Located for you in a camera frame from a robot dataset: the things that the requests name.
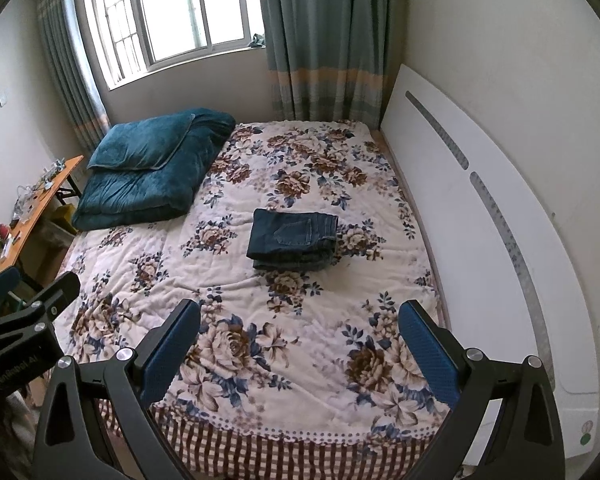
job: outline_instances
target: white wall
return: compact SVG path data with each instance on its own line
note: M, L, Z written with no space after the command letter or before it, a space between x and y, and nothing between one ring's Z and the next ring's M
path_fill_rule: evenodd
M585 0L410 0L405 63L490 134L554 216L600 370L600 20ZM570 478L594 453L570 461Z
M112 124L186 108L228 112L239 123L274 119L267 53L239 50L191 60L109 90L89 30L84 0L75 0L84 47Z
M17 187L35 184L44 166L80 155L52 84L35 0L11 0L0 14L0 222L9 223Z

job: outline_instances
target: windowsill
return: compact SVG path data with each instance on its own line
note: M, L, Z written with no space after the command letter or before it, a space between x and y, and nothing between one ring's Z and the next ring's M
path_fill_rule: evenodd
M109 88L109 91L112 92L118 88L121 88L121 87L129 84L129 83L133 83L135 81L138 81L139 79L143 79L147 76L157 74L158 72L162 72L163 70L169 70L175 66L184 65L187 63L195 63L196 61L199 61L201 59L208 59L210 57L224 56L224 54L233 54L234 52L243 52L243 51L247 51L247 50L263 50L264 48L266 48L266 46L243 46L240 48L234 48L233 50L223 50L222 52L212 52L211 54L206 54L206 56L199 56L199 57L194 57L192 59L185 59L185 60L170 64L168 66L163 66L163 67L157 68L155 70L143 72L141 74L137 74L132 77L127 77L126 79L123 79L122 81L119 81L118 83L116 83L114 86L112 86L112 88Z

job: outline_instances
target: folded blanket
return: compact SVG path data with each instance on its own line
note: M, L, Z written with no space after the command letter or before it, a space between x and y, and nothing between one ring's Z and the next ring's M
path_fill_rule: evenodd
M176 152L195 110L116 124L91 155L88 169L160 170Z
M247 257L259 270L320 270L333 260L338 217L325 213L253 212Z
M190 128L159 170L94 169L72 219L75 228L91 231L157 222L189 211L206 172L235 127L229 114L205 108L189 112L195 114Z

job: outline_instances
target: white panel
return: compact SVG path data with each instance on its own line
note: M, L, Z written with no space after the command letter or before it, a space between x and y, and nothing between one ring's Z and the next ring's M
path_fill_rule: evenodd
M456 143L469 162L466 170L405 97L406 91ZM568 255L533 192L479 126L405 66L400 69L382 130L429 238L453 334L465 347L478 347L497 360L521 362L538 353L536 341L550 348L566 455L591 450L593 438L581 442L583 426L592 421L596 427L598 413L598 365L589 314ZM534 333L510 256L470 182L474 171L522 253L546 335ZM495 413L490 410L485 416L468 455L470 463L479 458Z

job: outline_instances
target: wooden table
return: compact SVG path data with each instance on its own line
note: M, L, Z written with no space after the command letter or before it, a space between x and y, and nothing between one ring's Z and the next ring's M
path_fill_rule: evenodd
M2 272L7 267L11 267L16 264L20 256L20 252L22 251L22 248L24 247L24 244L27 241L27 238L29 238L29 235L33 231L33 228L36 226L36 222L38 222L38 220L42 216L42 213L46 209L46 206L49 205L49 202L51 202L51 199L53 197L56 197L62 204L64 204L65 198L69 198L72 196L80 197L80 190L78 190L74 180L71 178L71 172L76 168L78 164L80 164L83 158L83 156L79 155L69 159L65 163L64 170L58 173L52 180L52 186L47 190L42 189L36 192L36 202L32 211L27 216L27 221L19 221L16 224L16 227L14 227L11 230L11 236L13 236L15 241L12 243L9 252L6 254L6 256L0 260L0 272ZM64 184L65 181L68 181L68 183L71 186L71 189L65 189L62 187L62 184ZM33 286L35 284L35 280L32 280L28 276L25 276L24 273L23 280L29 286Z

